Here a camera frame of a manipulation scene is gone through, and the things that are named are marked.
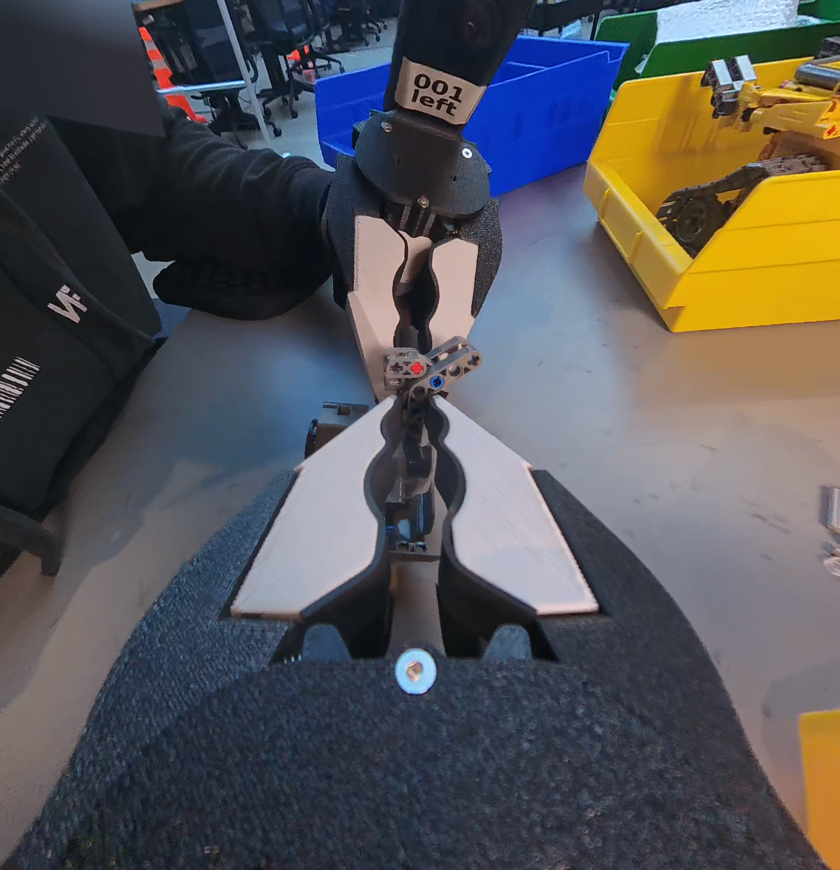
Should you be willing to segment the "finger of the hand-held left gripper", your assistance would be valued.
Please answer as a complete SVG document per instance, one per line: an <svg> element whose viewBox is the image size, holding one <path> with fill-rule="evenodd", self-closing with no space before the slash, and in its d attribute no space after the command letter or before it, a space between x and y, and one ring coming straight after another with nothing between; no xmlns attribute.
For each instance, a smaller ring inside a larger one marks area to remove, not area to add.
<svg viewBox="0 0 840 870"><path fill-rule="evenodd" d="M468 338L478 245L453 237L433 245L415 278L417 346L426 353L454 337Z"/></svg>
<svg viewBox="0 0 840 870"><path fill-rule="evenodd" d="M389 395L384 364L396 346L394 336L400 313L394 291L406 261L407 245L402 234L382 218L356 216L353 285L347 294L347 311L377 400Z"/></svg>

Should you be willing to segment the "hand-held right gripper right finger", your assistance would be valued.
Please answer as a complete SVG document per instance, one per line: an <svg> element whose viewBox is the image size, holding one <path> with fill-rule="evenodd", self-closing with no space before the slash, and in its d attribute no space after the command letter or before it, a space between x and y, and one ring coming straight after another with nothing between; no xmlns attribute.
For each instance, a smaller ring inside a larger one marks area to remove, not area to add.
<svg viewBox="0 0 840 870"><path fill-rule="evenodd" d="M446 566L460 593L534 619L599 604L536 484L533 467L448 400L430 400Z"/></svg>

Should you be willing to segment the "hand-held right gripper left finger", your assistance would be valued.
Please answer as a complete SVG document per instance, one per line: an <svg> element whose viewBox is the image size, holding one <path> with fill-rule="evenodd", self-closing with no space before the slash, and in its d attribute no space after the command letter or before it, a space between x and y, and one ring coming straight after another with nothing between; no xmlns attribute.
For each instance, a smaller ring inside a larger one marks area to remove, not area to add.
<svg viewBox="0 0 840 870"><path fill-rule="evenodd" d="M387 598L383 503L394 483L396 397L295 469L230 605L234 618L370 620Z"/></svg>

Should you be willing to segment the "dark grey brick beam assembly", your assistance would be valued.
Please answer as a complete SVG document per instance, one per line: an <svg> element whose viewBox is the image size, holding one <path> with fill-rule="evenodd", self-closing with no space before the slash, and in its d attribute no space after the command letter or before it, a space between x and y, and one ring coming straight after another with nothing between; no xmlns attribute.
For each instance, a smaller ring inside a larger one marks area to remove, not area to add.
<svg viewBox="0 0 840 870"><path fill-rule="evenodd" d="M432 364L426 376L395 392L402 406L405 473L415 479L427 479L431 473L431 449L423 444L430 400L446 397L458 379L482 364L482 354L462 337L454 337L424 354Z"/></svg>

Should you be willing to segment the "grey motor block assembly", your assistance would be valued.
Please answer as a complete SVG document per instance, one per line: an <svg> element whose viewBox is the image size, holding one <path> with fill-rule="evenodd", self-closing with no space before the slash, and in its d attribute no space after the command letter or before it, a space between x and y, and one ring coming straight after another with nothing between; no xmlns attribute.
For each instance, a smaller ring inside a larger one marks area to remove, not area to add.
<svg viewBox="0 0 840 870"><path fill-rule="evenodd" d="M304 458L322 449L338 434L369 411L366 405L325 402L318 418L310 422ZM387 547L399 560L439 560L433 531L436 519L436 490L433 482L435 452L426 429L419 423L419 411L410 425L408 440L394 452L396 477L382 508Z"/></svg>

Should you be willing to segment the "person's left forearm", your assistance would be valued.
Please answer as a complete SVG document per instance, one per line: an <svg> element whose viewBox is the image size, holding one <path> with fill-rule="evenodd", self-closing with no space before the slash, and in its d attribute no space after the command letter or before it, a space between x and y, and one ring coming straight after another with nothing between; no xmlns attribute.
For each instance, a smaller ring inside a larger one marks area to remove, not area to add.
<svg viewBox="0 0 840 870"><path fill-rule="evenodd" d="M162 136L50 120L130 253L169 263L155 292L237 320L302 303L332 274L322 219L333 174L243 150L156 100Z"/></svg>

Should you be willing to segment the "blue plastic bin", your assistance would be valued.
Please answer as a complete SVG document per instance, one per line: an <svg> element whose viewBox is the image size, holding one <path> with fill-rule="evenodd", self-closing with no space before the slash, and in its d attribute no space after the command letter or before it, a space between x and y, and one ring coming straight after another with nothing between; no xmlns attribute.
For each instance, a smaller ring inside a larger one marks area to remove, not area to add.
<svg viewBox="0 0 840 870"><path fill-rule="evenodd" d="M585 162L627 43L520 36L465 129L500 197ZM352 130L382 110L388 63L316 83L317 134L327 165L352 155Z"/></svg>

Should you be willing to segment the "black office chair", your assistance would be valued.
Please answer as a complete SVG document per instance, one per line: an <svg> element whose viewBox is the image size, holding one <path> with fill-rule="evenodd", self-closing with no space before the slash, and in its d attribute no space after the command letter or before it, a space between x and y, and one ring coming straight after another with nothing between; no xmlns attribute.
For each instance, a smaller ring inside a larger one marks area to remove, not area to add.
<svg viewBox="0 0 840 870"><path fill-rule="evenodd" d="M334 44L324 2L249 1L247 7L252 43L270 78L270 88L259 93L263 117L272 121L270 104L280 100L290 117L297 118L295 102L304 92L314 93L318 63L345 71L342 62L329 54Z"/></svg>

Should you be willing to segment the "orange traffic cone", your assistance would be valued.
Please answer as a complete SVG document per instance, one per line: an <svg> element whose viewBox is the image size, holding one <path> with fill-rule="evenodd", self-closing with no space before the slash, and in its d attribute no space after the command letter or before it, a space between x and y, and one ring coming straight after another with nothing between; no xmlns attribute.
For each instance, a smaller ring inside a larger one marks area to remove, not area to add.
<svg viewBox="0 0 840 870"><path fill-rule="evenodd" d="M174 82L172 81L172 72L166 63L163 54L159 49L157 49L148 30L144 26L141 26L138 29L158 88L162 91L168 92L165 96L167 103L170 106L181 109L190 120L197 124L208 124L208 119L195 112L186 96L177 93L170 94L171 91L175 90Z"/></svg>

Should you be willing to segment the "yellow plastic parts bin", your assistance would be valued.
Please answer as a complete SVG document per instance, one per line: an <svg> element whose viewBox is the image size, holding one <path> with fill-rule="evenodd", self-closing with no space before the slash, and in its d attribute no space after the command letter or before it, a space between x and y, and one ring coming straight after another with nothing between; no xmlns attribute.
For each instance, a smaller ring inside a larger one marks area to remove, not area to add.
<svg viewBox="0 0 840 870"><path fill-rule="evenodd" d="M798 719L807 835L831 869L840 869L840 708Z"/></svg>
<svg viewBox="0 0 840 870"><path fill-rule="evenodd" d="M620 86L584 180L600 225L672 332L840 320L840 139L831 171L763 180L695 257L657 220L667 194L740 168L768 140L721 128L701 77Z"/></svg>

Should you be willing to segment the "small grey connector pieces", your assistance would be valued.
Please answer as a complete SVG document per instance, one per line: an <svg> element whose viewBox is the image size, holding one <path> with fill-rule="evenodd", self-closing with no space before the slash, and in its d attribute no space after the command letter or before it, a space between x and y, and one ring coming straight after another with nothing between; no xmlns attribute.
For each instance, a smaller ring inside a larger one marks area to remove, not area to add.
<svg viewBox="0 0 840 870"><path fill-rule="evenodd" d="M840 487L822 485L819 488L819 524L826 533L822 565L840 579Z"/></svg>

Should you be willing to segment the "person's black hoodie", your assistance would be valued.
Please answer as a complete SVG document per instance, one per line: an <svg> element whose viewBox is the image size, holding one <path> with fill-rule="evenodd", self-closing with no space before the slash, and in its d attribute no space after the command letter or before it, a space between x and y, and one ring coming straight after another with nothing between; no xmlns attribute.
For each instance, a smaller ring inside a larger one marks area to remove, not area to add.
<svg viewBox="0 0 840 870"><path fill-rule="evenodd" d="M158 348L161 320L56 126L0 106L0 576L43 526Z"/></svg>

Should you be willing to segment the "white bubble wrap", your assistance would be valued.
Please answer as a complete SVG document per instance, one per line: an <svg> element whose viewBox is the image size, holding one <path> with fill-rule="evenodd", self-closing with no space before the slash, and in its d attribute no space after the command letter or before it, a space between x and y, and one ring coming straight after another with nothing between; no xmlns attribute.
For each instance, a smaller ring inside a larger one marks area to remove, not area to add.
<svg viewBox="0 0 840 870"><path fill-rule="evenodd" d="M699 1L657 11L656 43L752 33L795 25L799 1Z"/></svg>

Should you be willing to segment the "green plastic bin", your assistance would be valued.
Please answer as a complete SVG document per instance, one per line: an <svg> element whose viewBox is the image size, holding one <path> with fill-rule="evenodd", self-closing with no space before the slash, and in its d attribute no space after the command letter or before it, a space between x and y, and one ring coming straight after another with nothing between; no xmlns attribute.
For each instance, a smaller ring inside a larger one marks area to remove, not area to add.
<svg viewBox="0 0 840 870"><path fill-rule="evenodd" d="M827 38L840 36L840 1L802 2L800 15L810 17L805 24L780 29L758 29L742 33L711 36L707 29L697 38L661 41L662 10L651 7L629 14L605 17L599 27L600 41L628 44L614 82L638 78L702 72L721 58L747 55L753 63L811 58Z"/></svg>

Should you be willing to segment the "yellow tracked toy robot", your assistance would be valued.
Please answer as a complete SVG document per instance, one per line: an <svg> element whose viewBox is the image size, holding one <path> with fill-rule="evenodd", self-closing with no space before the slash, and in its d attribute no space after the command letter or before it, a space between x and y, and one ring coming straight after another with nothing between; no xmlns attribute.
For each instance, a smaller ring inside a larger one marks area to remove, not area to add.
<svg viewBox="0 0 840 870"><path fill-rule="evenodd" d="M697 256L767 179L840 169L840 36L826 38L791 77L764 87L747 55L713 61L700 85L712 117L738 133L767 137L758 157L723 177L673 191L656 217Z"/></svg>

